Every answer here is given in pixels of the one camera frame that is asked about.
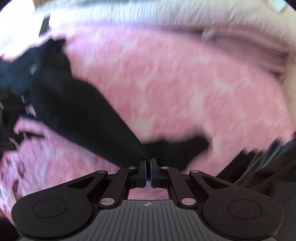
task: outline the silver screw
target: silver screw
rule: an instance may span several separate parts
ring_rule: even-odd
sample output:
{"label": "silver screw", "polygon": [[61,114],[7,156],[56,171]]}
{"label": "silver screw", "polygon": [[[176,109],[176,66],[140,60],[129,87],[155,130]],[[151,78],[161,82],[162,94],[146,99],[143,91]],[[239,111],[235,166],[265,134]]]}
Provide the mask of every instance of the silver screw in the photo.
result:
{"label": "silver screw", "polygon": [[196,201],[193,198],[183,198],[181,201],[184,205],[193,205]]}
{"label": "silver screw", "polygon": [[100,203],[101,204],[103,204],[103,205],[106,205],[106,206],[108,206],[108,205],[112,205],[113,203],[115,203],[115,201],[114,201],[114,199],[112,199],[112,198],[103,198],[101,201],[100,201]]}

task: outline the circular cap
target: circular cap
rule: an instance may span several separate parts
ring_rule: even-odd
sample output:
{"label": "circular cap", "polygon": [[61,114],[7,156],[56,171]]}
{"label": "circular cap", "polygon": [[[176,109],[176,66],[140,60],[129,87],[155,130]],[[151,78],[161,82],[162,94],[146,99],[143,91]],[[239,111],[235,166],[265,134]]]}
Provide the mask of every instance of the circular cap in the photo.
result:
{"label": "circular cap", "polygon": [[115,203],[114,199],[108,198],[108,197],[103,198],[100,202],[101,202],[101,204],[106,205],[106,206],[112,205],[113,203]]}
{"label": "circular cap", "polygon": [[67,210],[67,204],[59,199],[44,199],[33,206],[33,212],[41,218],[54,218]]}
{"label": "circular cap", "polygon": [[183,198],[181,201],[184,205],[193,205],[196,201],[193,198]]}
{"label": "circular cap", "polygon": [[241,219],[253,219],[262,213],[262,207],[251,200],[240,199],[229,203],[228,211]]}

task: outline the pink blanket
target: pink blanket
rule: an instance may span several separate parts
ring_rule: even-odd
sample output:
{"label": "pink blanket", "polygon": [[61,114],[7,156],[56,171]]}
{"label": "pink blanket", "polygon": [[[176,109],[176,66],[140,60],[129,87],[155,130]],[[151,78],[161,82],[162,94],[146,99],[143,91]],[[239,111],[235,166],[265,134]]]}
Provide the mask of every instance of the pink blanket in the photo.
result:
{"label": "pink blanket", "polygon": [[[294,131],[280,84],[267,72],[181,33],[116,26],[71,26],[41,40],[14,42],[10,59],[30,44],[67,38],[73,74],[95,85],[141,141],[181,139],[203,128],[213,143],[189,166],[218,174],[243,148],[266,148]],[[0,209],[10,218],[24,195],[118,167],[46,126],[20,119],[16,131],[45,135],[7,152],[0,163]],[[164,190],[132,190],[129,198],[163,199]]]}

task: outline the folded pink blanket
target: folded pink blanket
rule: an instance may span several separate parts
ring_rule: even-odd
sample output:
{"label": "folded pink blanket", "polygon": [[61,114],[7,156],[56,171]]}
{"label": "folded pink blanket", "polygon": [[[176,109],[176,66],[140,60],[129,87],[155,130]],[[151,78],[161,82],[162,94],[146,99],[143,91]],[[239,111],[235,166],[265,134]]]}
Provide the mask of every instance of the folded pink blanket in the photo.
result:
{"label": "folded pink blanket", "polygon": [[[76,25],[43,39],[14,42],[13,58],[48,38],[67,38],[73,75],[96,86],[143,142],[182,139],[203,128],[213,144],[187,168],[217,175],[243,148],[266,148],[294,131],[276,78],[199,39],[117,26]],[[10,218],[24,195],[118,167],[70,143],[42,123],[19,119],[16,131],[45,135],[7,152],[0,163],[0,209]],[[163,199],[165,190],[134,189],[129,198]]]}

